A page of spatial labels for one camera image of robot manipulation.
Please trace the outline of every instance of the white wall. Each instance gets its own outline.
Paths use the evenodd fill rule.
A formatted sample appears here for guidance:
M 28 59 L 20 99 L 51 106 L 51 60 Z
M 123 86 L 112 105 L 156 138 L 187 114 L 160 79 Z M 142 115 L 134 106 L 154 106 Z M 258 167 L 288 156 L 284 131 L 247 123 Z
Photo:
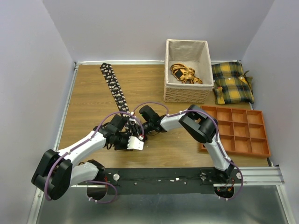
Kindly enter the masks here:
M 273 0 L 43 0 L 75 61 L 164 60 L 166 39 L 241 59 Z
M 299 222 L 299 1 L 275 0 L 242 60 Z
M 74 64 L 40 0 L 0 1 L 0 33 L 0 223 L 24 224 Z

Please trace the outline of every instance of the black mount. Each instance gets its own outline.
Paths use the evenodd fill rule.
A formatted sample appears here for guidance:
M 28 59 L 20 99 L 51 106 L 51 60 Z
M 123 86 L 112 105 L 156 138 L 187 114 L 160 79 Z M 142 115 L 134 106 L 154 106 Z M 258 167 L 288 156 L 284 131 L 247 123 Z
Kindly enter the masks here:
M 188 110 L 198 110 L 204 112 L 196 105 L 191 105 Z M 206 116 L 198 112 L 188 112 L 181 119 L 179 123 L 186 129 L 186 131 L 200 143 L 211 143 L 215 136 L 216 129 L 213 122 Z
M 33 174 L 31 183 L 44 191 L 48 173 L 59 157 L 58 152 L 54 152 L 52 149 L 46 151 Z M 48 184 L 48 195 L 50 198 L 57 200 L 67 191 L 71 182 L 71 171 L 71 161 L 62 159 L 57 168 L 54 169 Z

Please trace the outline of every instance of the metal floor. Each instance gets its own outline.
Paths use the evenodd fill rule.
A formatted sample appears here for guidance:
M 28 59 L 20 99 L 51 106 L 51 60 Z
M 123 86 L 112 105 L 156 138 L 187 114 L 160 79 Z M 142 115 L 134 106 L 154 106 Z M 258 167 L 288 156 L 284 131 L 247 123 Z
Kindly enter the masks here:
M 39 224 L 286 224 L 276 186 L 244 186 L 234 200 L 215 195 L 123 195 L 111 204 L 87 200 L 85 187 L 43 200 Z

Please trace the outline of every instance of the yellow strap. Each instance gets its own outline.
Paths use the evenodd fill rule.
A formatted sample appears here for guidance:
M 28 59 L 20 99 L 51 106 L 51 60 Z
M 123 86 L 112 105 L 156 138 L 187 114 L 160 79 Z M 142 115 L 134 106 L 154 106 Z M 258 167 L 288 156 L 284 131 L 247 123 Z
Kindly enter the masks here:
M 189 81 L 191 84 L 194 84 L 194 83 L 202 84 L 201 79 L 195 76 L 195 70 L 193 68 L 187 68 L 185 65 L 183 65 L 181 63 L 176 63 L 170 67 L 170 70 L 171 70 L 172 74 L 174 75 L 174 77 L 178 81 L 182 81 L 182 83 L 184 83 L 184 84 L 187 81 Z M 175 73 L 178 70 L 180 70 L 183 73 L 183 75 L 180 78 L 177 78 L 175 76 Z

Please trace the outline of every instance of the screw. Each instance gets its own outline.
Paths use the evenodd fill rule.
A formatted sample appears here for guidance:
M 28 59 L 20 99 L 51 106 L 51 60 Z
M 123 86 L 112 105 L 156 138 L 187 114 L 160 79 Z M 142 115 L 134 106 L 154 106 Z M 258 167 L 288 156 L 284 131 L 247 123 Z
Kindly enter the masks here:
M 114 175 L 113 175 L 113 179 L 114 179 L 115 181 L 118 181 L 119 178 L 120 178 L 120 176 L 119 176 L 118 174 L 114 174 Z

